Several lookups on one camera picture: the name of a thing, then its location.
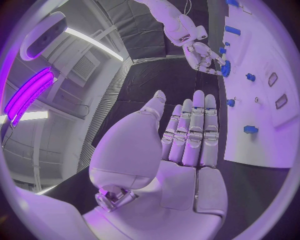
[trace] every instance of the blue component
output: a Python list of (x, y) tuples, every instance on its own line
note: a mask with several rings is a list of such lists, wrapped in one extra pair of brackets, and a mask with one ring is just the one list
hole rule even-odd
[(235, 106), (235, 104), (236, 104), (236, 101), (234, 100), (234, 99), (228, 99), (227, 101), (226, 101), (226, 104), (229, 106), (229, 107), (234, 107)]
[(231, 70), (231, 64), (230, 61), (225, 60), (225, 65), (221, 66), (221, 72), (223, 77), (228, 77), (230, 74), (230, 70)]
[(259, 131), (255, 126), (244, 126), (245, 134), (256, 134)]
[(241, 30), (234, 28), (232, 26), (225, 26), (225, 31), (232, 34), (241, 35)]
[(252, 75), (251, 73), (248, 73), (247, 75), (246, 75), (246, 77), (247, 77), (247, 79), (248, 80), (250, 80), (250, 81), (252, 81), (252, 82), (254, 82), (255, 81), (255, 76), (254, 75)]
[(223, 47), (220, 47), (220, 48), (219, 48), (219, 53), (220, 53), (220, 54), (225, 54), (225, 53), (226, 53), (226, 49), (223, 48)]
[(226, 0), (226, 3), (230, 4), (230, 5), (233, 5), (233, 6), (236, 6), (236, 7), (240, 6), (238, 1), (236, 1), (236, 0)]

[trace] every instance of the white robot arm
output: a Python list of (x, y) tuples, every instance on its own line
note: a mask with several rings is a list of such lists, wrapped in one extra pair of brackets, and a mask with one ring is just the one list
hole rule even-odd
[(182, 14), (167, 0), (135, 0), (147, 5), (153, 17), (164, 25), (164, 33), (170, 41), (183, 48), (184, 55), (192, 69), (208, 74), (222, 75), (220, 71), (208, 68), (212, 59), (223, 66), (225, 61), (202, 42), (208, 37), (203, 26), (195, 26), (194, 22)]

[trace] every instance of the robotic finger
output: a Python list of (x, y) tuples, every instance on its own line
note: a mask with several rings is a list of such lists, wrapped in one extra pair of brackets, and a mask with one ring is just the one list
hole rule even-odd
[(169, 154), (169, 160), (179, 163), (182, 160), (187, 134), (191, 122), (192, 100), (186, 99), (182, 105), (182, 112), (180, 114), (177, 130), (174, 134), (174, 140)]
[(180, 115), (182, 112), (182, 105), (177, 105), (174, 108), (174, 111), (172, 113), (171, 119), (165, 129), (165, 132), (163, 134), (163, 137), (161, 139), (161, 143), (162, 143), (162, 155), (161, 158), (164, 160), (168, 160), (169, 159), (169, 154), (170, 154), (170, 150), (171, 150), (171, 146), (174, 140), (174, 134), (176, 132), (177, 126), (178, 126), (178, 122), (180, 119)]
[(215, 168), (218, 159), (218, 115), (216, 99), (209, 94), (205, 97), (204, 134), (200, 164)]
[(197, 90), (192, 99), (192, 112), (190, 117), (189, 131), (182, 157), (182, 163), (186, 166), (197, 166), (203, 138), (204, 112), (204, 93), (201, 90)]

